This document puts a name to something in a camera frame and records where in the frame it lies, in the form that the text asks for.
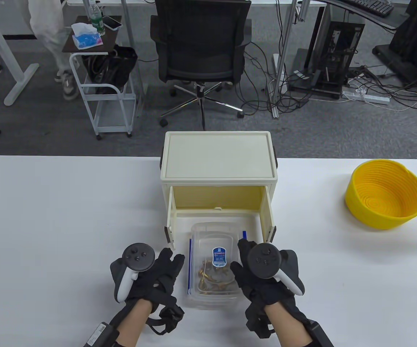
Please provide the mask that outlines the person's right hand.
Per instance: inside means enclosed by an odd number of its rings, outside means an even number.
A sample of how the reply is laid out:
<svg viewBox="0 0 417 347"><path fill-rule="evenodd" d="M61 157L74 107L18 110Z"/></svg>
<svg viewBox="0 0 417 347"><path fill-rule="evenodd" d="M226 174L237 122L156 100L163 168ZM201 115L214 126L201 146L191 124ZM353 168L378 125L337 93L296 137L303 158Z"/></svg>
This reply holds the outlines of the person's right hand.
<svg viewBox="0 0 417 347"><path fill-rule="evenodd" d="M257 247L257 243L254 241L239 240L238 248L241 263L233 261L230 264L230 269L243 294L261 309L264 309L267 305L281 303L295 319L305 321L307 317L296 307L295 294L288 285L276 281L274 278L266 279L264 276L256 276L251 271L248 259L255 247Z"/></svg>

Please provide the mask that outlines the person's left hand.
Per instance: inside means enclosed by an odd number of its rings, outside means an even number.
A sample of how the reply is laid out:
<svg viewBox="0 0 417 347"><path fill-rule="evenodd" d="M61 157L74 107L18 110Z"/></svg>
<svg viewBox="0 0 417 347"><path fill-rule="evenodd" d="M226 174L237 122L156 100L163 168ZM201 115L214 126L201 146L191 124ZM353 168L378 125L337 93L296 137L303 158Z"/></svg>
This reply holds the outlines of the person's left hand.
<svg viewBox="0 0 417 347"><path fill-rule="evenodd" d="M170 248L164 248L150 269L138 273L124 300L125 304L134 306L139 299L144 299L152 303L152 313L159 305L176 307L177 299L172 294L184 261L183 254L174 256Z"/></svg>

